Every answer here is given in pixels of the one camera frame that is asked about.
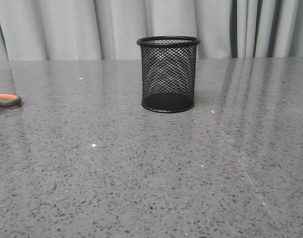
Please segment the grey pleated curtain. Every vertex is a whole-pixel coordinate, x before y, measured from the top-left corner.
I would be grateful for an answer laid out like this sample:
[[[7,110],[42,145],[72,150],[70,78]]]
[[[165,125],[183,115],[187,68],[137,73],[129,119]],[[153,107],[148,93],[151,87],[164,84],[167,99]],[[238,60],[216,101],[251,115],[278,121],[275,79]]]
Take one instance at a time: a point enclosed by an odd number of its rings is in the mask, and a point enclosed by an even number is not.
[[[0,61],[135,60],[165,35],[202,59],[303,57],[303,0],[0,0]]]

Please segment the black mesh pen bucket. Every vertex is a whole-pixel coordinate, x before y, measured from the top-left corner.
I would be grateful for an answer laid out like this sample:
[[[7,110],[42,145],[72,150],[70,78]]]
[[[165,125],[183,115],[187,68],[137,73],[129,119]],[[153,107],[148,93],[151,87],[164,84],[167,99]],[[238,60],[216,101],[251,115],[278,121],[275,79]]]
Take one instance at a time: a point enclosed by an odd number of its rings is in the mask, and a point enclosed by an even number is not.
[[[153,36],[136,43],[142,60],[142,107],[159,113],[191,109],[200,40],[191,36]]]

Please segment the grey orange handled scissors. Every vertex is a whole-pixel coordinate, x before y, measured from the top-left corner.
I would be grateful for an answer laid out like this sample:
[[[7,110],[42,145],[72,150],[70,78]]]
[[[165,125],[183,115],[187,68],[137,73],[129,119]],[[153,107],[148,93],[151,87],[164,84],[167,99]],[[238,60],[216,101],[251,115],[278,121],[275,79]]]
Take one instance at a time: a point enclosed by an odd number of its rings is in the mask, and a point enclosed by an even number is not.
[[[3,108],[19,107],[21,103],[22,103],[22,99],[17,95],[0,93],[0,107]]]

